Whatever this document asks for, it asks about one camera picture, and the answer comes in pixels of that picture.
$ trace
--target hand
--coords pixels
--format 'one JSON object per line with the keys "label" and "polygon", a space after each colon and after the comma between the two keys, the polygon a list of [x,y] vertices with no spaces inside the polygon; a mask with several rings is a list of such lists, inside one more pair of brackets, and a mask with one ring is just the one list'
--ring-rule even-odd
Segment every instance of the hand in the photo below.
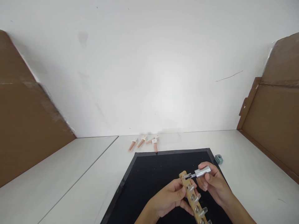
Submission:
{"label": "hand", "polygon": [[[195,194],[199,195],[196,190],[196,184],[192,179],[190,180],[194,184]],[[135,224],[156,223],[160,217],[165,216],[178,206],[185,209],[190,215],[193,215],[191,207],[183,200],[185,196],[186,188],[182,186],[181,180],[174,179],[148,201]]]}
{"label": "hand", "polygon": [[198,186],[203,191],[209,191],[216,203],[221,207],[231,204],[235,201],[236,197],[230,190],[220,171],[216,166],[209,162],[202,162],[198,165],[199,169],[209,166],[210,173],[196,179]]}
{"label": "hand", "polygon": [[206,166],[210,167],[211,172],[196,179],[198,186],[203,191],[209,191],[216,203],[223,208],[233,224],[256,224],[243,205],[234,196],[216,166],[209,162],[203,162],[198,165],[198,168],[202,169]]}

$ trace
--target white table surface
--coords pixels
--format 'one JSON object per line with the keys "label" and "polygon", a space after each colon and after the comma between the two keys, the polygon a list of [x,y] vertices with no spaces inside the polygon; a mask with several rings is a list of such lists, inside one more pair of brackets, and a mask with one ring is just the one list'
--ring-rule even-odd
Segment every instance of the white table surface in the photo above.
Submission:
{"label": "white table surface", "polygon": [[[100,223],[134,152],[153,151],[128,152],[136,137],[118,137],[41,223]],[[298,224],[299,185],[238,131],[160,134],[159,151],[198,148],[223,156],[229,186],[257,223]]]}
{"label": "white table surface", "polygon": [[75,139],[0,188],[0,223],[36,224],[117,138]]}

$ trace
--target small green box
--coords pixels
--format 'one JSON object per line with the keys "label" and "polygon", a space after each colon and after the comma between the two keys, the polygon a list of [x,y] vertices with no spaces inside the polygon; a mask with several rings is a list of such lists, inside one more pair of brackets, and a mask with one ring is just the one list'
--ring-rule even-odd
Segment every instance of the small green box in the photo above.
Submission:
{"label": "small green box", "polygon": [[223,163],[222,156],[219,154],[215,156],[215,160],[219,165]]}

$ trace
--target brown cardboard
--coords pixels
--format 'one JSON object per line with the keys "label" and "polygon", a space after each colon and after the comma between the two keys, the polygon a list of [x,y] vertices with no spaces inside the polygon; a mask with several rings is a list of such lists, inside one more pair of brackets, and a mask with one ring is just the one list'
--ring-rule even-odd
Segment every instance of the brown cardboard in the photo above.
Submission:
{"label": "brown cardboard", "polygon": [[251,87],[251,90],[249,92],[249,95],[247,98],[244,99],[243,105],[242,105],[240,113],[239,113],[239,116],[241,116],[241,117],[240,117],[237,129],[241,129],[243,126],[243,123],[246,119],[246,116],[248,114],[248,111],[250,109],[250,106],[252,104],[252,101],[254,99],[255,93],[257,91],[257,88],[259,86],[261,79],[262,79],[261,77],[255,77],[254,82]]}
{"label": "brown cardboard", "polygon": [[75,136],[0,31],[0,187]]}
{"label": "brown cardboard", "polygon": [[276,42],[263,73],[262,81],[298,80],[299,33]]}
{"label": "brown cardboard", "polygon": [[299,88],[260,85],[242,130],[285,164],[297,177],[298,127]]}
{"label": "brown cardboard", "polygon": [[251,93],[237,129],[299,184],[299,33],[277,41]]}
{"label": "brown cardboard", "polygon": [[299,177],[290,168],[288,168],[283,162],[276,158],[272,153],[270,153],[265,147],[254,140],[250,135],[248,135],[243,130],[238,130],[244,137],[251,141],[259,150],[261,150],[266,156],[268,156],[277,166],[279,166],[287,175],[289,175],[296,183],[299,184]]}

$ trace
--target right hand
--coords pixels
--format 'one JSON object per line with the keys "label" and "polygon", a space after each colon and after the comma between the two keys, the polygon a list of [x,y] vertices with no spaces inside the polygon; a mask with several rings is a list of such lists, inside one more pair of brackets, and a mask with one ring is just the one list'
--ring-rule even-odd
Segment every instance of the right hand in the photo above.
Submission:
{"label": "right hand", "polygon": [[208,191],[221,207],[232,204],[236,200],[236,197],[230,190],[220,171],[209,162],[202,162],[198,165],[198,168],[202,169],[206,166],[210,167],[211,172],[196,179],[200,189]]}

